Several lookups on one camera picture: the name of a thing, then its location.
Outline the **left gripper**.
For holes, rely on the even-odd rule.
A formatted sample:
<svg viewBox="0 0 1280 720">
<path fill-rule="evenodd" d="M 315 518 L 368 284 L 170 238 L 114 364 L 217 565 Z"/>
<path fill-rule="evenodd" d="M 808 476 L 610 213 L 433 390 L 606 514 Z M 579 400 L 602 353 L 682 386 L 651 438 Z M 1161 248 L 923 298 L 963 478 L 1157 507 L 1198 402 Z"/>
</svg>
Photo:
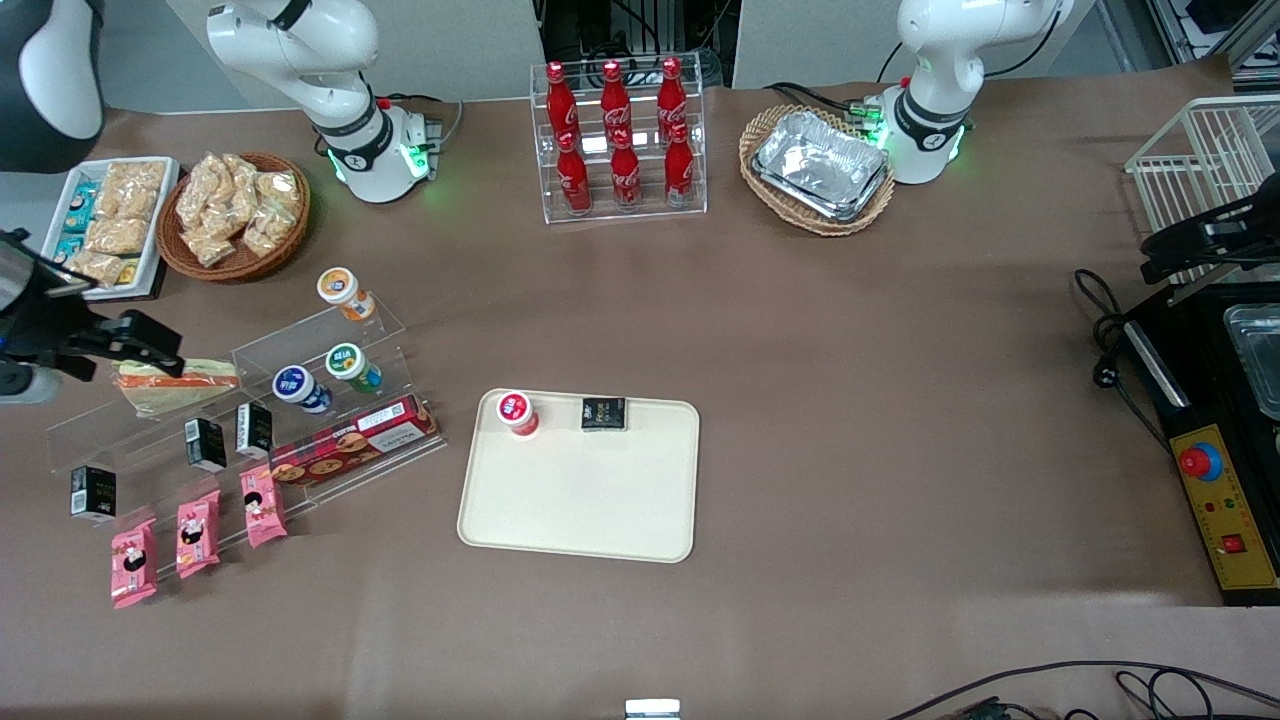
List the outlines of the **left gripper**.
<svg viewBox="0 0 1280 720">
<path fill-rule="evenodd" d="M 1248 208 L 1211 222 L 1184 220 L 1143 241 L 1140 275 L 1147 284 L 1188 284 L 1219 263 L 1270 264 L 1279 260 L 1279 201 L 1254 199 Z"/>
</svg>

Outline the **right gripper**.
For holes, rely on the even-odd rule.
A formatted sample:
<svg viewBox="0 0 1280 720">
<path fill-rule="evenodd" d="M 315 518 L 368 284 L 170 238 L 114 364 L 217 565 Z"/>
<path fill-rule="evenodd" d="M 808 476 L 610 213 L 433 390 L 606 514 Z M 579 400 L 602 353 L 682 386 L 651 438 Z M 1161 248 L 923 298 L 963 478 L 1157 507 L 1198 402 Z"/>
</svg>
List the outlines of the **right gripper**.
<svg viewBox="0 0 1280 720">
<path fill-rule="evenodd" d="M 55 366 L 91 382 L 99 359 L 183 373 L 182 334 L 145 313 L 109 318 L 90 311 L 83 293 L 96 282 L 64 272 L 26 247 L 27 232 L 4 232 L 3 356 Z"/>
</svg>

